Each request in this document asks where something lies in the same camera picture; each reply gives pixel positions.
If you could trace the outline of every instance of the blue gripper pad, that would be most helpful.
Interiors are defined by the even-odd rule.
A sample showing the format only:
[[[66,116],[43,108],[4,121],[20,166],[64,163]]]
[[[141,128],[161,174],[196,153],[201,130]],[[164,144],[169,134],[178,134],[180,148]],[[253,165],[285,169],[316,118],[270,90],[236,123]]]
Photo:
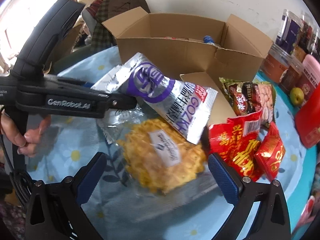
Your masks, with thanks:
[[[208,167],[226,201],[236,206],[239,201],[239,188],[214,154],[209,155]]]
[[[76,202],[80,206],[87,203],[92,192],[97,186],[107,165],[105,154],[101,154],[92,168],[86,173],[81,183],[77,187]]]

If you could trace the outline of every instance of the finger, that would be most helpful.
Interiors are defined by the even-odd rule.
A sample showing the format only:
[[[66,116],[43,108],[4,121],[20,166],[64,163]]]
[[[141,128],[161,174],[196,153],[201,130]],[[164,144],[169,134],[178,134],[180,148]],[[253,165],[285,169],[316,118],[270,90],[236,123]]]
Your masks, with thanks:
[[[34,143],[27,143],[24,147],[18,148],[18,153],[30,157],[36,154],[36,146]]]
[[[34,154],[29,154],[28,157],[29,158],[34,158],[34,157],[36,157],[36,154],[35,153]]]
[[[1,130],[13,144],[23,147],[26,139],[21,135],[13,120],[5,114],[1,115]]]
[[[0,150],[0,163],[5,163],[4,153],[3,150]]]
[[[51,115],[47,115],[39,124],[39,133],[43,134],[51,124]]]
[[[24,134],[24,138],[28,143],[40,143],[41,135],[39,128],[38,129],[30,129]]]

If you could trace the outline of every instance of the yellow snack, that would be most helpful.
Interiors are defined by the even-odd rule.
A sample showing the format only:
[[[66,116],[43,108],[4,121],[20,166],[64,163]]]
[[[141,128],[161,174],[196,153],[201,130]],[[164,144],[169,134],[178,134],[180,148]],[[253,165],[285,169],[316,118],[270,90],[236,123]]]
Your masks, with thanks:
[[[179,164],[167,167],[157,154],[149,133],[159,130],[163,130],[176,144],[181,158]],[[126,140],[118,143],[124,148],[127,171],[151,192],[161,190],[168,193],[204,171],[203,162],[206,157],[201,144],[189,143],[160,118],[133,125],[132,131],[126,134]]]

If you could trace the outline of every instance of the plastic jar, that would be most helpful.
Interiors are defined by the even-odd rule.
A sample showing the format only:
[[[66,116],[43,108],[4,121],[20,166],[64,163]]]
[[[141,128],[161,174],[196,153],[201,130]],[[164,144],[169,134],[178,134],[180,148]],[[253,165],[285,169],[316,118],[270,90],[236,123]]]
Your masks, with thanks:
[[[295,47],[293,55],[303,62],[304,58],[308,54],[309,44],[312,39],[312,18],[304,11],[301,11],[301,20],[303,22],[303,28],[300,32],[300,41],[298,45]]]
[[[297,45],[302,29],[302,20],[291,11],[284,9],[276,44],[291,55]]]
[[[317,61],[320,61],[320,30],[315,29],[312,35],[312,39],[309,46],[309,53],[315,57]]]
[[[284,75],[279,87],[285,93],[289,94],[292,88],[295,87],[299,78],[302,76],[304,65],[297,58],[292,57],[290,66]]]
[[[261,70],[273,82],[279,84],[289,68],[291,56],[276,44],[272,44]]]
[[[304,70],[298,80],[296,87],[302,89],[304,93],[305,104],[320,82],[320,63],[311,55],[306,55],[304,61]]]

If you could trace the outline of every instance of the cardboard box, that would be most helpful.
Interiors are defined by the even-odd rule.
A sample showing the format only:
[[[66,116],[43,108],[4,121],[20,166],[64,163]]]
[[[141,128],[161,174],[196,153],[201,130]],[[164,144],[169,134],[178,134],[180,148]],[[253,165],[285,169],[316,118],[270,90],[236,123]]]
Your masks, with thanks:
[[[225,23],[186,14],[148,14],[138,7],[102,24],[116,37],[123,63],[141,52],[164,75],[180,79],[189,74],[183,79],[215,89],[221,87],[219,77],[252,81],[272,45],[268,36],[235,15]],[[222,48],[203,43],[206,35]],[[219,93],[208,123],[234,116]]]

